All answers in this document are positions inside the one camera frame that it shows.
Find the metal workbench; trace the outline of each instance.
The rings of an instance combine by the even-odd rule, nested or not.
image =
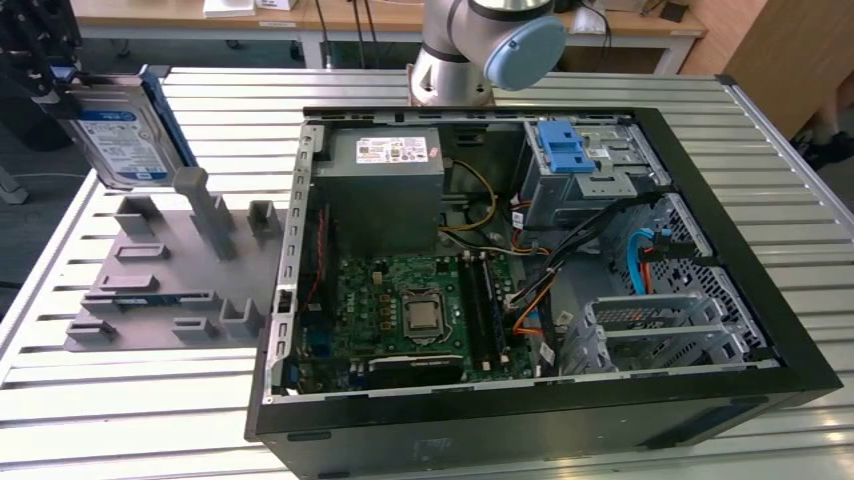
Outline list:
[[[403,72],[174,69],[184,134],[228,205],[287,207],[306,105],[403,105]],[[854,380],[854,222],[737,87],[711,78],[553,75],[502,105],[643,106],[687,152],[842,381]],[[188,208],[168,189],[162,208]],[[66,353],[122,192],[90,175],[0,324],[0,470],[44,478],[287,478],[243,440],[254,349]],[[445,471],[467,478],[850,478],[854,386],[693,448]],[[429,477],[430,473],[407,478]]]

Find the red cable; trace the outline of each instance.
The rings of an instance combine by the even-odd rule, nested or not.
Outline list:
[[[306,297],[306,303],[303,304],[303,308],[301,312],[305,312],[309,308],[309,304],[311,303],[311,299],[315,296],[318,288],[321,287],[321,276],[323,275],[323,230],[325,230],[325,218],[323,218],[323,209],[318,212],[318,277],[315,278],[315,283],[311,285],[311,290],[309,291],[309,296]]]

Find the black shoe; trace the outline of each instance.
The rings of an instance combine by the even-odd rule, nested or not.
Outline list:
[[[814,170],[818,170],[829,163],[840,163],[852,157],[854,157],[854,138],[846,132],[837,133],[828,144],[810,144],[804,153],[804,159]]]

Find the yellow wire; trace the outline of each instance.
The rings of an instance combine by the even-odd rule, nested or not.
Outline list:
[[[475,223],[471,223],[469,225],[439,227],[439,230],[443,232],[465,232],[467,230],[474,230],[475,228],[486,225],[487,223],[490,223],[490,220],[493,220],[493,217],[495,216],[495,210],[498,209],[498,201],[495,200],[495,192],[493,191],[493,185],[490,185],[490,182],[486,181],[486,178],[483,178],[483,175],[481,175],[481,173],[478,173],[478,171],[466,162],[462,162],[461,160],[454,160],[454,163],[458,164],[461,167],[463,167],[466,170],[469,170],[469,172],[475,177],[478,177],[478,180],[481,180],[481,183],[483,183],[483,186],[490,191],[490,201],[493,205],[490,206],[490,213],[483,218],[483,220]]]
[[[546,293],[549,293],[549,290],[551,289],[551,285],[554,285],[555,283],[555,279],[557,279],[557,275],[554,275],[551,277],[551,281],[549,282],[549,285],[546,285],[546,288],[543,288],[543,291],[539,292],[539,295],[537,295],[537,298],[534,298],[534,301],[531,302],[531,304],[529,305],[529,308],[525,309],[525,312],[522,312],[522,315],[519,316],[519,320],[517,320],[517,323],[513,326],[513,331],[514,332],[521,332],[521,333],[534,333],[531,332],[529,329],[525,328],[519,328],[519,326],[522,325],[522,322],[525,321],[525,319],[527,318],[529,314],[531,313],[531,310],[534,310],[534,307],[537,306],[537,304],[539,303],[539,301],[543,299],[543,297],[546,296]]]

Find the hard drive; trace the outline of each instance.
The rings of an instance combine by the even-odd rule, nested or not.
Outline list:
[[[80,114],[62,124],[110,188],[171,186],[196,160],[148,67],[136,75],[78,74]]]

